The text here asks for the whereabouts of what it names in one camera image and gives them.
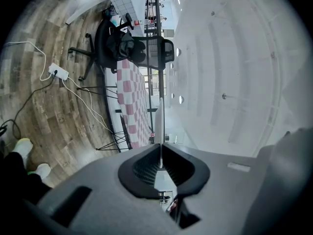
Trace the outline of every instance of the checkered tablecloth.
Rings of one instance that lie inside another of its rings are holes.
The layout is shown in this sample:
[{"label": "checkered tablecloth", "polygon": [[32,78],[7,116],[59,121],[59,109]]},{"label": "checkered tablecloth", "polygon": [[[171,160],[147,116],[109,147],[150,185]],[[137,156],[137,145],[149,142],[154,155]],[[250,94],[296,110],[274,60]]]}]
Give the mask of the checkered tablecloth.
[{"label": "checkered tablecloth", "polygon": [[117,97],[133,148],[149,144],[149,122],[143,75],[128,60],[117,63]]}]

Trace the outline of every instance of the office chair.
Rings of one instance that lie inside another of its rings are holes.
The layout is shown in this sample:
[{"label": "office chair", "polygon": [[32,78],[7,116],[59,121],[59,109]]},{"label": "office chair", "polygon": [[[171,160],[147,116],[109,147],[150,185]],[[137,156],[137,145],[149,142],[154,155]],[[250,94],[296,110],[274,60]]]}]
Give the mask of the office chair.
[{"label": "office chair", "polygon": [[174,61],[174,44],[162,36],[133,37],[136,50],[131,56],[131,62],[138,67],[148,67],[164,70],[165,63]]},{"label": "office chair", "polygon": [[75,47],[71,47],[68,49],[68,53],[73,53],[73,51],[86,55],[90,57],[90,61],[87,65],[86,71],[84,76],[80,76],[78,78],[79,81],[84,81],[88,73],[93,65],[93,63],[96,63],[97,66],[102,67],[102,68],[109,68],[111,69],[112,73],[116,73],[116,68],[117,68],[117,59],[115,59],[112,55],[111,50],[106,46],[106,42],[108,37],[110,36],[110,30],[112,31],[117,31],[121,30],[127,26],[130,26],[131,29],[134,29],[132,26],[132,18],[130,15],[127,13],[126,14],[126,23],[121,24],[120,26],[116,27],[113,23],[110,22],[109,18],[104,18],[100,25],[98,26],[96,36],[95,36],[95,44],[93,45],[93,41],[91,38],[91,35],[89,33],[86,33],[85,37],[89,38],[90,42],[90,49],[91,51],[83,50],[83,49],[78,49]]}]

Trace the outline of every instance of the wooden floor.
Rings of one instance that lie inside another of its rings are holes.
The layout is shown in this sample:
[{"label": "wooden floor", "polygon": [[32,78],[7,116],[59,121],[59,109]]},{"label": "wooden floor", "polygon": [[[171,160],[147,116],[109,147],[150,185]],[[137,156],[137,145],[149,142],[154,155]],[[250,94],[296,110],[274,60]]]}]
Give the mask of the wooden floor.
[{"label": "wooden floor", "polygon": [[[69,72],[78,82],[84,74],[89,58],[81,54],[67,54],[69,47],[90,50],[85,38],[90,33],[94,39],[96,29],[102,19],[101,9],[109,5],[104,2],[66,25],[68,0],[33,0],[16,23],[8,41],[31,41],[47,57],[46,71],[54,62]],[[44,56],[30,44],[5,47],[1,53],[0,70],[0,122],[14,118],[32,91],[50,83],[39,80],[44,66]],[[84,86],[96,86],[96,66],[93,66]],[[66,85],[76,91],[75,85],[67,80]],[[90,97],[86,92],[77,92],[87,105]],[[92,95],[93,108],[102,114],[107,125],[105,105],[100,95]],[[96,151],[112,142],[112,136],[91,115],[76,96],[69,92],[61,80],[40,92],[36,92],[20,113],[17,124],[22,137],[34,143],[28,169],[35,169],[40,163],[48,163],[52,172],[45,180],[56,186],[86,164],[116,154],[116,151]],[[2,137],[6,151],[13,149],[16,139],[9,130]]]}]

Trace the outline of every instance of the socket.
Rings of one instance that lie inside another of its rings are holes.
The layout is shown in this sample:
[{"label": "socket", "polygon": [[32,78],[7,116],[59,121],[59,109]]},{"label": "socket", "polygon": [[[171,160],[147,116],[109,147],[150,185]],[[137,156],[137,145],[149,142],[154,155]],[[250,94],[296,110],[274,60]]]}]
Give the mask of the socket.
[{"label": "socket", "polygon": [[49,70],[48,72],[51,73],[52,75],[54,75],[54,71],[58,71],[58,73],[55,75],[56,77],[62,79],[62,80],[67,80],[68,78],[68,71],[66,71],[65,69],[62,69],[60,66],[56,65],[55,63],[52,63],[49,66]]}]

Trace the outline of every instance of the white sneaker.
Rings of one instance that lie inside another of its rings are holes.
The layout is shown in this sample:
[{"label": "white sneaker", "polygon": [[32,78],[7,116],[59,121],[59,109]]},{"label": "white sneaker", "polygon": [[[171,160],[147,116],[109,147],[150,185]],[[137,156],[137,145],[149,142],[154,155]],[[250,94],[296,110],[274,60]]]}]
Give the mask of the white sneaker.
[{"label": "white sneaker", "polygon": [[13,149],[14,152],[17,152],[22,156],[24,166],[26,166],[28,155],[29,155],[31,149],[33,148],[33,146],[34,145],[30,141],[30,139],[20,139],[16,143],[16,145]]},{"label": "white sneaker", "polygon": [[41,179],[45,179],[50,174],[50,172],[51,168],[48,164],[40,164],[38,165],[37,169],[31,173],[36,173],[41,177]]}]

